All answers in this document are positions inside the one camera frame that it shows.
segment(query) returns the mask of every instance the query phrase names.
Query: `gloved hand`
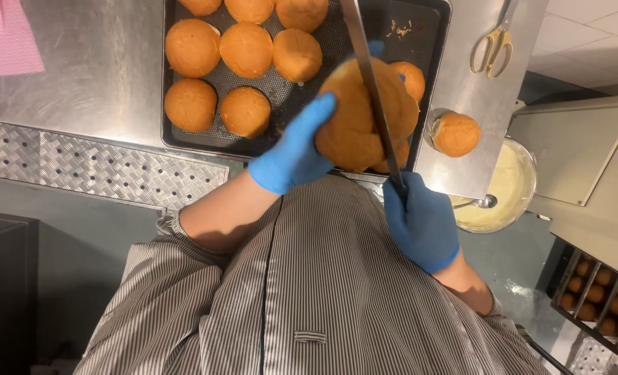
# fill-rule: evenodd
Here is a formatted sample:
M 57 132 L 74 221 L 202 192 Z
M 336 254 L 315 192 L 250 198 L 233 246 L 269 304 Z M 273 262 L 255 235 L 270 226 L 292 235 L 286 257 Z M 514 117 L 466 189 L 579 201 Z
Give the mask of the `gloved hand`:
M 371 56 L 383 54 L 382 41 L 370 41 Z M 336 98 L 326 93 L 315 98 L 288 124 L 281 139 L 259 158 L 249 162 L 249 174 L 268 192 L 285 194 L 303 183 L 314 182 L 334 165 L 315 149 L 313 136 L 329 120 Z
M 452 263 L 459 253 L 450 198 L 427 189 L 419 174 L 402 172 L 401 178 L 408 185 L 405 207 L 390 181 L 383 184 L 390 235 L 407 258 L 434 274 Z

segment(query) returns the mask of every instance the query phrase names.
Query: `bread knife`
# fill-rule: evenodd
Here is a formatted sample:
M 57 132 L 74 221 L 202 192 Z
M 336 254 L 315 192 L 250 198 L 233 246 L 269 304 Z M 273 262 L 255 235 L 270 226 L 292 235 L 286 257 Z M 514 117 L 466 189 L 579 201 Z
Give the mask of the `bread knife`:
M 364 86 L 366 86 L 367 91 L 369 91 L 369 96 L 371 97 L 373 120 L 376 124 L 376 128 L 378 129 L 378 135 L 381 137 L 383 151 L 385 152 L 386 160 L 388 161 L 390 183 L 405 205 L 408 198 L 408 187 L 401 179 L 401 172 L 399 171 L 399 167 L 397 165 L 397 158 L 394 155 L 394 147 L 392 146 L 392 139 L 390 139 L 388 120 L 386 119 L 386 113 L 383 110 L 383 102 L 381 101 L 378 85 L 376 84 L 376 76 L 373 73 L 373 66 L 371 65 L 371 54 L 369 52 L 369 45 L 367 44 L 367 37 L 364 34 L 364 25 L 362 23 L 362 15 L 359 12 L 359 4 L 357 3 L 357 0 L 340 0 L 340 2 L 341 8 L 344 11 L 346 26 L 348 26 L 348 34 L 350 35 L 351 42 L 353 43 L 357 66 L 359 67 L 359 72 L 362 75 Z

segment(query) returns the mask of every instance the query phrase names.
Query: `gold scissors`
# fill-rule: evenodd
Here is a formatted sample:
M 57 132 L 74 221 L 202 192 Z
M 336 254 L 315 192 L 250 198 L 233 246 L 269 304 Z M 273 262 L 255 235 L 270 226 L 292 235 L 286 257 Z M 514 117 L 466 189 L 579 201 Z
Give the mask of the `gold scissors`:
M 509 0 L 506 5 L 503 6 L 503 11 L 501 12 L 502 18 L 500 19 L 499 25 L 496 29 L 480 39 L 473 48 L 473 53 L 471 54 L 471 71 L 475 74 L 487 71 L 487 76 L 489 78 L 497 78 L 505 68 L 508 67 L 508 64 L 510 64 L 510 59 L 513 57 L 513 43 L 509 31 L 510 21 L 513 19 L 513 13 L 515 13 L 517 2 L 518 0 Z M 475 55 L 483 42 L 487 43 L 487 50 L 485 51 L 482 64 L 477 67 L 475 66 Z M 498 69 L 496 73 L 492 73 L 496 60 L 504 49 L 505 60 L 503 61 L 503 66 Z

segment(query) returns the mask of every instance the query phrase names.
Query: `metal spoon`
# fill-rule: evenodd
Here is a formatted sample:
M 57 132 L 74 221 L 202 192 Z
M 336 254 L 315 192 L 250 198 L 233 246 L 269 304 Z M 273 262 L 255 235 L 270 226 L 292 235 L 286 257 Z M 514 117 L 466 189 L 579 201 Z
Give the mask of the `metal spoon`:
M 452 206 L 452 209 L 462 208 L 471 205 L 479 208 L 492 208 L 496 206 L 498 202 L 499 200 L 496 199 L 494 195 L 487 194 L 485 195 L 485 199 L 483 200 L 472 200 L 469 203 L 458 204 L 456 206 Z

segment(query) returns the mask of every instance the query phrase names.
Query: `pink cloth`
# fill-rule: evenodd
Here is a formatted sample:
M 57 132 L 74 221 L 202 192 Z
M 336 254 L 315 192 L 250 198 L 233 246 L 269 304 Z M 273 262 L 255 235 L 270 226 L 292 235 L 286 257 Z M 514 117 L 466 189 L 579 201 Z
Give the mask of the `pink cloth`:
M 44 70 L 20 0 L 0 0 L 0 75 Z

